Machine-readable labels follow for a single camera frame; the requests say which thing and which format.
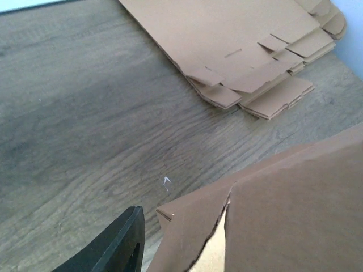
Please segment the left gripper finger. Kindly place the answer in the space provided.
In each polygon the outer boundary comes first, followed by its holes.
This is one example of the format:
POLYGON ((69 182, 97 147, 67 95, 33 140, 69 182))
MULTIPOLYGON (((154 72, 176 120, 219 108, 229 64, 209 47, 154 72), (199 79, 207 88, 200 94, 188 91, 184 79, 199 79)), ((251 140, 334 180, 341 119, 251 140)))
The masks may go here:
POLYGON ((143 208, 131 206, 54 271, 141 271, 144 246, 143 208))

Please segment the cardboard box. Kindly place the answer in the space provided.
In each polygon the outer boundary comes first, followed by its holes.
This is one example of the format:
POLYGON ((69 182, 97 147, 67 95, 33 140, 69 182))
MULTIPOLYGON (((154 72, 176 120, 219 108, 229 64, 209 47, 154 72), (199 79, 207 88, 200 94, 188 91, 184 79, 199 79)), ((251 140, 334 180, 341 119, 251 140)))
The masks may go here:
POLYGON ((361 271, 362 125, 157 208, 149 271, 361 271))

